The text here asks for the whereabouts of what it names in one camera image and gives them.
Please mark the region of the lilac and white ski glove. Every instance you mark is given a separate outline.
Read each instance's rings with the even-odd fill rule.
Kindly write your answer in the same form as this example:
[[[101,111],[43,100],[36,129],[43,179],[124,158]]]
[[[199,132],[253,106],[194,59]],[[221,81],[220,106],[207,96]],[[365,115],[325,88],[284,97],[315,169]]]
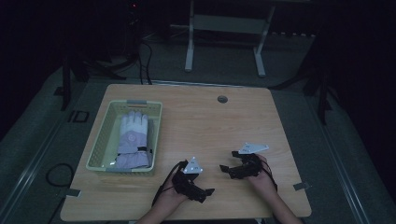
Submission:
[[[149,168],[152,161],[148,151],[149,117],[131,111],[120,120],[120,141],[116,167],[120,169]]]

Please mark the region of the white metal table frame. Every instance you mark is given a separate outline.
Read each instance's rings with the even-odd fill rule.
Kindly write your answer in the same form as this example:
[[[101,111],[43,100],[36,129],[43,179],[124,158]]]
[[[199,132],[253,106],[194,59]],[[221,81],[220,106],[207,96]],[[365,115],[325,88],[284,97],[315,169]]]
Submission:
[[[190,12],[189,12],[189,40],[185,60],[186,72],[190,72],[193,67],[193,56],[194,56],[194,31],[214,31],[223,33],[236,33],[236,34],[249,34],[258,35],[260,42],[253,48],[254,60],[259,77],[265,77],[266,72],[263,65],[262,49],[266,37],[269,34],[271,21],[274,17],[276,7],[269,6],[265,17],[263,19],[252,19],[242,17],[227,17],[220,15],[208,15],[208,14],[197,14],[195,10],[195,1],[190,1]]]

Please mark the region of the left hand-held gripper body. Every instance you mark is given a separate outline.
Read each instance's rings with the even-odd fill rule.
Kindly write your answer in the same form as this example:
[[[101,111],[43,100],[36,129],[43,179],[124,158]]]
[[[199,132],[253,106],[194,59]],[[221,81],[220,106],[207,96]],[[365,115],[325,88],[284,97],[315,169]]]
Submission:
[[[205,197],[205,190],[194,184],[194,180],[203,170],[195,157],[189,161],[180,161],[172,177],[175,191],[187,197]]]

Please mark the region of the black equipment stand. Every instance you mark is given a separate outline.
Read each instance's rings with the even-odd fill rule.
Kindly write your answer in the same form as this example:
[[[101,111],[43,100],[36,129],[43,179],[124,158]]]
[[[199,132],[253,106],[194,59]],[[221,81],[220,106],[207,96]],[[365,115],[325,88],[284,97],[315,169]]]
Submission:
[[[102,77],[135,63],[140,47],[139,4],[136,0],[66,0],[59,20],[63,85],[57,93],[62,108],[71,101],[71,78],[86,82],[92,69]]]

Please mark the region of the person's right hand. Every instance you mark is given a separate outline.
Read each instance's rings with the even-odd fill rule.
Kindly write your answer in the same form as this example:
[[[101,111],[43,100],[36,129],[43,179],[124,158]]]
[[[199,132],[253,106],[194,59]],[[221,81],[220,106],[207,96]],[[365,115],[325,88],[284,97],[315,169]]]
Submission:
[[[262,164],[262,169],[257,176],[249,176],[247,181],[260,194],[277,193],[277,184],[273,179],[272,171],[268,165],[267,159],[259,155],[258,158]]]

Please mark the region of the metal floor rail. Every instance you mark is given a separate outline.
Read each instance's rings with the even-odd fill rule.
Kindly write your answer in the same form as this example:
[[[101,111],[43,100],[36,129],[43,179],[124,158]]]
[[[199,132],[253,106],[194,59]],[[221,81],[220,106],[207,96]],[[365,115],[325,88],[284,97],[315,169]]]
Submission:
[[[58,201],[44,177],[62,122],[22,123],[0,143],[0,220],[41,213]]]
[[[341,157],[337,151],[337,148],[332,140],[328,128],[321,122],[317,110],[315,109],[315,98],[308,96],[305,98],[307,101],[310,113],[318,123],[319,130],[325,139],[325,145],[328,149],[329,158],[332,167],[337,175],[340,186],[346,197],[346,201],[349,205],[351,213],[357,224],[372,224],[368,217],[365,209],[362,206],[361,198],[359,197],[356,188],[347,173],[345,165],[342,163]]]

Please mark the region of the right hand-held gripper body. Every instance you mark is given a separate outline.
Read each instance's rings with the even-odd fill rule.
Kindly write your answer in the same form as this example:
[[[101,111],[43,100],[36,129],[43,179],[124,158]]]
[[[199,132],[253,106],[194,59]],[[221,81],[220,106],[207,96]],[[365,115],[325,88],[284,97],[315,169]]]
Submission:
[[[240,166],[231,168],[229,173],[231,179],[242,179],[248,176],[257,176],[259,171],[262,169],[262,164],[256,153],[267,150],[268,148],[269,147],[267,145],[245,143],[239,150],[237,150],[244,156],[240,159],[242,162]]]

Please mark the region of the pale green plastic basket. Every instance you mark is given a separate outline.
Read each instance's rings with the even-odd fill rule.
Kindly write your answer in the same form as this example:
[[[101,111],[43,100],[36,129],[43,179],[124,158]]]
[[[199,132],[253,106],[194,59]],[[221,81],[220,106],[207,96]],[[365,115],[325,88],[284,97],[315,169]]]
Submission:
[[[148,155],[149,165],[133,169],[117,167],[117,148],[120,141],[120,122],[123,115],[130,111],[148,116]],[[113,100],[108,104],[102,124],[92,145],[86,168],[99,174],[153,175],[157,142],[161,127],[163,104],[161,102],[141,100]]]

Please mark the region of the black tripod stand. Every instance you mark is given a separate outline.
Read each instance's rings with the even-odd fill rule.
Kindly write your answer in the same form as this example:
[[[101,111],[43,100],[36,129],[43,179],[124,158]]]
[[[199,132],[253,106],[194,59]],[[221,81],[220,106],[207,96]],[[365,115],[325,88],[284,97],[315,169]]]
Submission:
[[[314,37],[308,52],[304,56],[296,75],[286,81],[276,84],[275,86],[269,87],[269,90],[279,91],[306,79],[306,83],[303,87],[303,94],[305,96],[314,96],[318,93],[317,115],[323,125],[327,124],[326,111],[332,109],[327,100],[327,96],[329,94],[334,95],[334,93],[329,89],[331,70],[325,49],[325,43],[325,36],[317,34]]]

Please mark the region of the person's left hand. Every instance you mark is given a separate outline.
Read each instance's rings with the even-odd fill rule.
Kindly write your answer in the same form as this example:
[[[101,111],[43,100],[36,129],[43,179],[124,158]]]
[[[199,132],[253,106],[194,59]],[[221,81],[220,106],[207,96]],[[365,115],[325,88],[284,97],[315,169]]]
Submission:
[[[176,192],[171,180],[167,180],[163,185],[163,190],[158,198],[158,203],[167,206],[179,207],[187,199],[187,196]]]

